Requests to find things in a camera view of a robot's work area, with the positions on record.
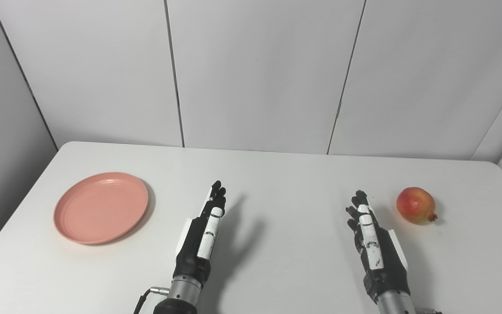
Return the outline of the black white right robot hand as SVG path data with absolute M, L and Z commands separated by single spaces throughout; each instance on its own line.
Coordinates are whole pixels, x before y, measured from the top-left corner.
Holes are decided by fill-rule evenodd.
M 409 296 L 410 287 L 407 281 L 407 270 L 400 259 L 389 230 L 379 225 L 372 209 L 368 209 L 366 213 L 360 212 L 361 205 L 369 205 L 367 194 L 362 190 L 357 190 L 355 195 L 351 197 L 351 202 L 352 205 L 346 208 L 346 212 L 351 217 L 347 220 L 347 224 L 354 233 L 354 245 L 364 267 L 366 293 L 374 303 L 378 303 L 379 297 L 391 290 Z M 368 257 L 367 242 L 360 226 L 360 217 L 362 216 L 370 217 L 373 223 L 380 250 L 378 266 L 375 265 L 376 259 Z

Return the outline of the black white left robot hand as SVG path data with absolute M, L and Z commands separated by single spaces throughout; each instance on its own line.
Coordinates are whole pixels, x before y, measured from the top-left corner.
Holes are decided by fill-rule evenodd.
M 215 181 L 205 199 L 199 216 L 190 221 L 183 244 L 176 256 L 173 277 L 182 276 L 196 280 L 203 288 L 208 281 L 220 221 L 225 215 L 226 188 Z

